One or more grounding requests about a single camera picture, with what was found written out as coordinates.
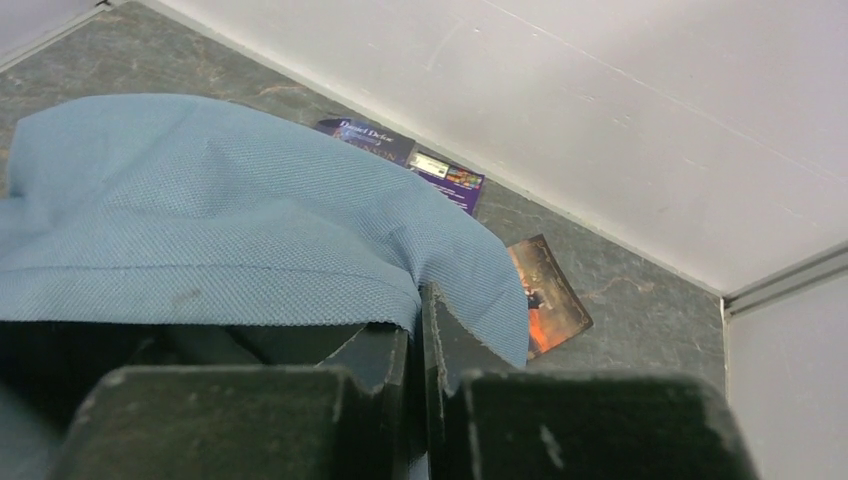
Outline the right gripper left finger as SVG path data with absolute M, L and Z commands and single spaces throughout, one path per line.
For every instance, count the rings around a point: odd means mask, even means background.
M 408 335 L 314 365 L 126 365 L 77 410 L 54 479 L 404 479 Z

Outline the blue fabric backpack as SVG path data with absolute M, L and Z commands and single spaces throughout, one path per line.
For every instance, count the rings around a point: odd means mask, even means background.
M 503 242 L 418 175 L 305 126 L 176 94 L 70 100 L 19 120 L 1 201 L 1 319 L 418 327 L 435 284 L 526 363 Z

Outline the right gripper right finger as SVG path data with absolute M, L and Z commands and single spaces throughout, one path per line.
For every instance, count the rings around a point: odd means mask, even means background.
M 422 292 L 433 479 L 754 479 L 723 395 L 679 374 L 519 370 Z

